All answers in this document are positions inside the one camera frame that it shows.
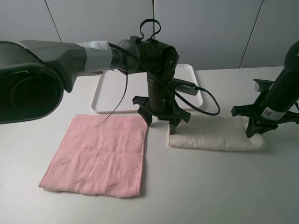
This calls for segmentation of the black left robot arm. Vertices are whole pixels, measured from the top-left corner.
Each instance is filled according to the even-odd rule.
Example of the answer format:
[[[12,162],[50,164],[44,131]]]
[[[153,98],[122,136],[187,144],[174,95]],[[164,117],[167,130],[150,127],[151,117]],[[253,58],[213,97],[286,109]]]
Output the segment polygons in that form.
[[[64,92],[71,92],[84,73],[117,69],[125,75],[147,74],[148,96],[133,98],[147,125],[166,120],[174,133],[190,113],[175,97],[176,49],[154,39],[132,36],[119,45],[106,41],[82,44],[25,40],[0,43],[0,122],[31,121],[52,113]]]

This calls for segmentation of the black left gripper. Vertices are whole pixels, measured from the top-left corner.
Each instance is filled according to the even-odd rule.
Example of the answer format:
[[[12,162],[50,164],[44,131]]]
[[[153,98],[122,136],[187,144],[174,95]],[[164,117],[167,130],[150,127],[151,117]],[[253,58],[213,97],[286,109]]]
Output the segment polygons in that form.
[[[139,105],[137,112],[147,126],[151,125],[152,117],[155,116],[169,121],[169,134],[173,135],[181,120],[189,122],[190,114],[178,106],[174,94],[157,79],[147,77],[147,87],[147,97],[135,96],[132,100],[133,104]]]

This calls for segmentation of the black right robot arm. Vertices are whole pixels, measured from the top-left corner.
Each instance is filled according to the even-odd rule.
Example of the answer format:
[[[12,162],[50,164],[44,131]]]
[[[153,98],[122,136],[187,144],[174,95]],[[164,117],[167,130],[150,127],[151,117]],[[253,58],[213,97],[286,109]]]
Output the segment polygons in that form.
[[[263,134],[278,128],[279,124],[299,123],[299,114],[289,111],[299,106],[299,43],[288,50],[284,68],[275,81],[254,79],[255,91],[260,92],[251,105],[234,106],[232,116],[249,118],[246,135]]]

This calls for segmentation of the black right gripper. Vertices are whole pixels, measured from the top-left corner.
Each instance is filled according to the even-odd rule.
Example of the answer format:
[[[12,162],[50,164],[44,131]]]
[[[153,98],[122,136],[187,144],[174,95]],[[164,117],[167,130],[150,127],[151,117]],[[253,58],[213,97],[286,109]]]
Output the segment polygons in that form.
[[[263,91],[255,102],[251,105],[234,106],[231,110],[232,116],[249,118],[246,129],[248,138],[257,133],[263,134],[275,130],[278,128],[277,124],[299,122],[299,115],[289,111],[299,99],[293,85],[283,87],[281,84],[275,84],[274,81],[262,79],[254,79],[254,81],[263,84]]]

